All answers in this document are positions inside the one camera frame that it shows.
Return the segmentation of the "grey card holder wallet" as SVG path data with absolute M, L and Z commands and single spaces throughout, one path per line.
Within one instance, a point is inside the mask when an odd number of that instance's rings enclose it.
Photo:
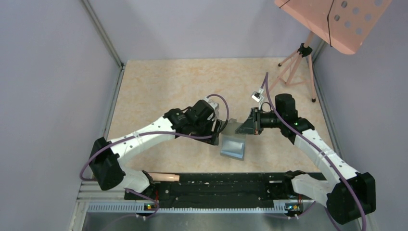
M 225 129 L 221 132 L 221 146 L 222 147 L 222 143 L 225 140 L 234 140 L 234 141 L 242 141 L 246 143 L 246 136 L 242 135 L 242 134 L 236 134 L 235 130 L 236 128 L 241 125 L 242 123 L 239 123 L 236 119 L 232 118 L 229 119 L 227 126 L 225 127 Z

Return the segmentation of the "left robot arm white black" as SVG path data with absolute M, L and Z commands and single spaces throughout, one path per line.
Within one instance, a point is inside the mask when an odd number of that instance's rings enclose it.
M 208 98 L 186 109 L 173 108 L 149 125 L 128 135 L 93 143 L 87 166 L 93 180 L 103 191 L 117 186 L 131 189 L 143 199 L 154 193 L 153 178 L 144 170 L 128 168 L 127 162 L 136 155 L 178 137 L 186 137 L 210 145 L 218 145 L 222 120 L 218 118 L 219 104 Z

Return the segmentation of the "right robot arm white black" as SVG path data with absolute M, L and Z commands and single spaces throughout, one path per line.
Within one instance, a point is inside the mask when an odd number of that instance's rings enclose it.
M 279 128 L 281 134 L 300 149 L 321 171 L 324 180 L 297 171 L 286 172 L 282 192 L 288 198 L 301 194 L 323 205 L 339 224 L 346 224 L 376 210 L 374 177 L 347 164 L 320 137 L 315 127 L 298 116 L 295 99 L 283 93 L 275 96 L 275 110 L 252 108 L 236 134 L 260 135 L 265 128 Z

